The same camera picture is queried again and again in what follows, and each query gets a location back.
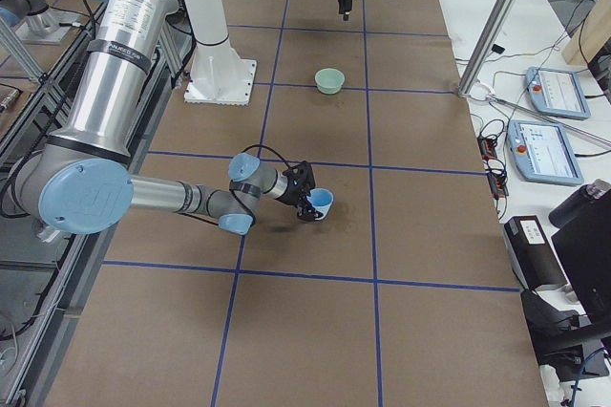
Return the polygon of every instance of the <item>black box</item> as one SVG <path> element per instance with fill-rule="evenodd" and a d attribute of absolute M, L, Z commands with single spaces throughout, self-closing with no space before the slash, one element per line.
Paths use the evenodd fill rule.
<path fill-rule="evenodd" d="M 567 280 L 537 216 L 515 216 L 504 225 L 512 267 L 528 289 L 553 290 Z"/>

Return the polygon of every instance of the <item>white desk surface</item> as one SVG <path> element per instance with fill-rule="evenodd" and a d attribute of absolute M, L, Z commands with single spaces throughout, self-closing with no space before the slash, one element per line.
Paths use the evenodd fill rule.
<path fill-rule="evenodd" d="M 495 0 L 439 1 L 448 27 L 448 34 L 452 40 L 458 71 L 462 74 L 466 61 L 463 62 L 460 59 L 467 60 L 471 56 Z M 564 36 L 564 38 L 559 41 L 553 50 L 547 49 L 538 53 L 542 49 L 554 45 L 561 36 Z M 488 59 L 498 59 L 498 61 L 487 62 L 479 74 L 479 80 L 490 86 L 493 86 L 494 83 L 495 92 L 499 97 L 513 103 L 519 99 L 520 106 L 532 109 L 528 95 L 522 94 L 526 83 L 525 77 L 503 73 L 497 73 L 495 76 L 495 72 L 507 71 L 525 74 L 529 67 L 538 67 L 543 63 L 543 67 L 546 68 L 583 70 L 584 67 L 571 67 L 564 62 L 561 50 L 568 42 L 569 38 L 547 0 L 516 0 L 495 43 L 505 48 L 503 55 L 530 55 L 499 59 L 499 55 L 493 54 Z M 600 87 L 589 72 L 580 73 L 579 80 L 586 95 L 601 95 Z M 485 94 L 486 91 L 481 87 L 475 87 L 472 90 L 472 95 L 477 98 L 483 98 Z M 503 118 L 487 102 L 470 100 L 469 104 L 472 114 L 482 117 L 485 122 L 493 118 Z M 588 105 L 592 112 L 592 117 L 588 120 L 563 119 L 562 121 L 595 135 L 611 139 L 611 104 L 609 104 L 609 101 L 605 97 L 592 98 L 588 99 Z M 496 106 L 507 115 L 511 115 L 511 108 Z M 516 112 L 513 118 L 532 119 L 520 112 Z M 475 131 L 479 131 L 479 127 L 478 119 L 474 118 Z M 486 133 L 497 133 L 498 129 L 499 124 L 496 123 L 491 125 Z M 574 134 L 569 134 L 569 140 L 576 153 L 590 154 L 604 150 L 604 147 L 588 142 Z M 556 232 L 556 228 L 549 223 L 547 215 L 576 187 L 526 182 L 520 177 L 507 149 L 501 150 L 499 146 L 497 152 L 502 159 L 505 159 L 508 171 L 509 198 L 506 202 L 508 206 L 501 222 L 504 223 L 515 215 L 535 214 L 549 238 Z M 586 182 L 592 182 L 596 178 L 611 181 L 611 155 L 579 159 L 579 168 Z M 499 203 L 501 211 L 504 204 L 503 201 Z M 548 293 L 545 298 L 559 309 L 572 308 L 572 304 L 563 297 L 563 294 Z M 565 393 L 570 396 L 570 383 L 563 385 Z M 583 391 L 578 394 L 577 407 L 608 405 L 611 399 L 611 377 L 585 380 L 579 386 Z"/>

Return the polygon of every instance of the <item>white cup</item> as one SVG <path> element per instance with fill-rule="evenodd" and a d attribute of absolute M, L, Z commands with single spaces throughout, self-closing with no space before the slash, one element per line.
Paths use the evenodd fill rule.
<path fill-rule="evenodd" d="M 327 215 L 331 205 L 333 204 L 333 194 L 330 190 L 322 189 L 317 187 L 310 191 L 307 200 L 314 206 L 316 211 L 322 214 L 321 217 L 316 218 L 316 221 L 321 221 Z"/>

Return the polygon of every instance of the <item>green bowl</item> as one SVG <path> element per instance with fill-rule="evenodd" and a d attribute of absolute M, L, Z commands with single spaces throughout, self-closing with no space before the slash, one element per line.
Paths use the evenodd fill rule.
<path fill-rule="evenodd" d="M 325 95 L 337 94 L 344 85 L 344 73 L 335 68 L 324 68 L 314 76 L 316 87 Z"/>

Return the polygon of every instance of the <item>white table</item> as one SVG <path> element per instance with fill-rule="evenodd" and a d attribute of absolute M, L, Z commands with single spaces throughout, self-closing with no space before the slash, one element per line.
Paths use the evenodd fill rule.
<path fill-rule="evenodd" d="M 466 60 L 474 49 L 495 0 L 440 0 L 440 2 L 448 27 L 448 33 L 453 42 L 453 51 L 457 59 L 458 70 L 462 73 Z M 553 50 L 547 49 L 539 52 L 553 46 L 562 36 L 564 38 L 559 41 Z M 576 68 L 568 66 L 562 59 L 561 50 L 568 41 L 569 38 L 564 33 L 564 28 L 558 21 L 547 0 L 516 0 L 495 43 L 505 48 L 503 55 L 537 54 L 500 59 L 499 55 L 492 54 L 488 59 L 498 59 L 498 61 L 486 63 L 479 74 L 479 80 L 490 86 L 494 84 L 495 92 L 499 97 L 513 103 L 519 99 L 520 106 L 533 109 L 528 99 L 528 94 L 523 95 L 526 83 L 525 76 L 496 72 L 506 71 L 525 74 L 529 67 L 538 67 L 543 62 L 545 62 L 543 66 L 548 68 L 571 69 L 573 71 L 583 70 L 584 67 Z M 600 87 L 589 72 L 580 73 L 579 80 L 586 95 L 601 95 Z M 476 98 L 483 98 L 485 93 L 486 90 L 481 87 L 475 87 L 472 90 L 472 95 Z M 592 98 L 588 99 L 588 105 L 592 112 L 592 117 L 588 120 L 563 119 L 562 121 L 595 135 L 611 139 L 611 105 L 609 101 L 605 97 Z M 509 107 L 498 105 L 496 107 L 507 115 L 510 115 L 512 112 L 512 109 Z M 480 116 L 484 122 L 493 118 L 504 118 L 506 120 L 498 111 L 490 107 L 487 102 L 470 100 L 470 108 L 472 114 Z M 520 112 L 516 112 L 513 118 L 533 119 Z M 496 122 L 485 133 L 498 133 L 499 127 L 500 124 Z M 474 128 L 476 132 L 479 131 L 479 120 L 476 118 L 474 118 Z M 591 154 L 604 150 L 603 147 L 573 134 L 569 134 L 569 140 L 576 153 Z M 509 198 L 506 200 L 508 206 L 506 211 L 504 211 L 501 222 L 504 223 L 516 215 L 535 214 L 538 216 L 545 234 L 548 238 L 551 237 L 557 229 L 549 223 L 547 215 L 568 197 L 576 187 L 526 182 L 521 178 L 507 149 L 499 145 L 497 153 L 504 159 L 508 172 L 507 186 Z M 579 168 L 586 182 L 592 182 L 596 178 L 601 178 L 608 182 L 611 181 L 611 155 L 580 159 Z M 504 210 L 504 204 L 504 202 L 499 204 L 501 211 Z M 575 308 L 574 304 L 566 300 L 562 293 L 550 292 L 545 295 L 545 298 L 560 310 Z M 611 399 L 611 377 L 584 380 L 579 386 L 583 391 L 578 393 L 577 407 L 609 404 Z M 570 396 L 570 383 L 563 383 L 563 388 L 565 393 Z"/>

